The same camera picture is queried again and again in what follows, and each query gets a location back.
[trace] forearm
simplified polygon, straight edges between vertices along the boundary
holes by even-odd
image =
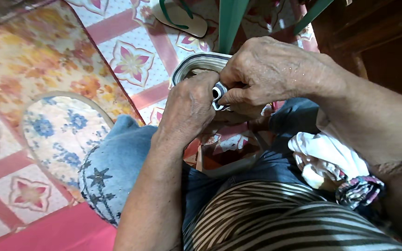
[[[329,92],[309,97],[370,163],[402,161],[402,95],[336,65]]]
[[[155,133],[122,211],[114,250],[181,249],[183,149]]]

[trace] white cloth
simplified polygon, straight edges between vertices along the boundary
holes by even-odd
[[[327,117],[319,110],[316,126],[322,131],[313,135],[299,132],[288,142],[302,177],[313,188],[334,191],[344,180],[369,175],[367,163],[352,148],[342,144]]]

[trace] lap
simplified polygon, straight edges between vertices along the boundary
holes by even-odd
[[[271,149],[254,168],[230,179],[212,179],[186,163],[182,169],[183,228],[220,188],[246,180],[271,180],[303,184],[288,140],[299,131],[316,133],[318,106],[307,99],[290,99],[272,115],[270,128],[277,133]],[[123,206],[150,149],[155,126],[139,127],[126,115],[119,116],[105,140],[86,157],[79,172],[82,196],[103,219],[117,226]]]
[[[151,145],[155,126],[139,127],[130,116],[119,116],[105,140],[87,155],[79,171],[79,187],[90,207],[117,226]],[[184,225],[212,198],[224,180],[182,166]]]

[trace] elderly hand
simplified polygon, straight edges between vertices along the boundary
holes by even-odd
[[[205,71],[173,87],[154,140],[184,148],[195,139],[215,116],[212,88],[218,81],[218,73]]]
[[[248,103],[253,106],[292,97],[328,92],[335,63],[325,54],[305,51],[271,37],[247,40],[220,72],[230,89],[221,105]],[[249,88],[233,88],[237,82]]]

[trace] striped clothing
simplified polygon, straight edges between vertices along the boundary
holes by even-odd
[[[184,250],[402,250],[359,214],[304,185],[246,181],[215,196],[183,233]]]

